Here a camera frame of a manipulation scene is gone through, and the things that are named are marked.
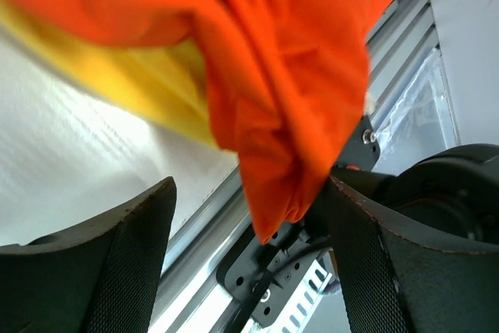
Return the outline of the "yellow shorts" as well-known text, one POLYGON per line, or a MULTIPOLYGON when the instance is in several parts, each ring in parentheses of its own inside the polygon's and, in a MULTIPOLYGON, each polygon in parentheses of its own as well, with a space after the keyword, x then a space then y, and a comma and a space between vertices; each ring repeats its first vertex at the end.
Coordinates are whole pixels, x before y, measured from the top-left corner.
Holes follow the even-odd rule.
POLYGON ((1 1, 1 25, 46 66, 134 115, 215 146, 204 58, 191 40, 169 48, 107 48, 1 1))

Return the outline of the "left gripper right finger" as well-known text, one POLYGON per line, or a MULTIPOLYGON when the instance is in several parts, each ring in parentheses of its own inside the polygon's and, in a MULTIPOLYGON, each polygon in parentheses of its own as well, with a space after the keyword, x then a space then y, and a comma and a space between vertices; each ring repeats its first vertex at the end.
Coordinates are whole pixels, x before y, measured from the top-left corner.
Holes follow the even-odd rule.
POLYGON ((353 332, 496 332, 498 247, 421 224, 330 177, 327 223, 353 332))

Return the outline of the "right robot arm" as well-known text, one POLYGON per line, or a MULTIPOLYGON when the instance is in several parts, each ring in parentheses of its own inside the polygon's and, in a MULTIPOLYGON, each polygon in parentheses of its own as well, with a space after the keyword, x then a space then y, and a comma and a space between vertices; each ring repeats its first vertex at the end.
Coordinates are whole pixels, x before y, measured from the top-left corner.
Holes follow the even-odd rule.
POLYGON ((400 175, 335 169, 370 200, 452 235, 498 244, 498 146, 475 143, 428 157, 400 175))

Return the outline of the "orange shorts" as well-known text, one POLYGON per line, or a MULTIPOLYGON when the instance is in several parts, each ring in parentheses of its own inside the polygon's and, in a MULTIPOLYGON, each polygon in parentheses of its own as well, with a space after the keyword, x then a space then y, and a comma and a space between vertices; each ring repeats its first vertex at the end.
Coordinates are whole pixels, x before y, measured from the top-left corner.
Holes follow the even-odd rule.
POLYGON ((363 115, 367 36, 394 0, 6 1, 107 48, 193 41, 215 146, 237 154, 265 243, 305 215, 363 115))

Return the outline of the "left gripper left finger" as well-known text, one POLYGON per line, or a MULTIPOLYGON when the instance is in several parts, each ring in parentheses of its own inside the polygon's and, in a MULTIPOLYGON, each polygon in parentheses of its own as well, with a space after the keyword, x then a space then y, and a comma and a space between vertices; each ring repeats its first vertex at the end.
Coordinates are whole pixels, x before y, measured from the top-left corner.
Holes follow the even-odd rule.
POLYGON ((102 214, 1 248, 3 332, 146 332, 176 204, 168 177, 102 214))

